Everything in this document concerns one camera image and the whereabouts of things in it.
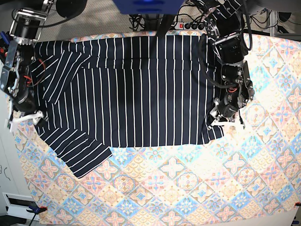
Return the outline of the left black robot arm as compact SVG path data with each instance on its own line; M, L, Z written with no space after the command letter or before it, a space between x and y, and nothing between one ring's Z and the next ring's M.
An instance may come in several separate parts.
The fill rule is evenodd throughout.
M198 57L201 72L214 88L222 90L222 97L214 99L212 109L206 114L205 124L208 130L215 126L230 123L232 126L243 126L242 118L235 119L249 101L253 100L253 82L250 79L248 63L244 57L252 49L244 40L243 31L247 27L251 34L250 17L244 0L227 0L223 4L212 0L204 5L205 29L199 41ZM205 70L202 59L203 42L208 40L217 61L221 65L221 81L216 81Z

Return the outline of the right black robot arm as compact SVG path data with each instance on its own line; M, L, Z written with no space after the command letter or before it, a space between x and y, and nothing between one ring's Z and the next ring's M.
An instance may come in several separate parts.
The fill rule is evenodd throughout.
M8 49L2 60L0 89L9 97L5 126L10 132L21 122L30 120L36 125L45 118L35 103L34 87L38 83L32 78L29 66L36 57L34 44L52 5L51 0L39 0L29 7L14 9L9 34L1 33Z

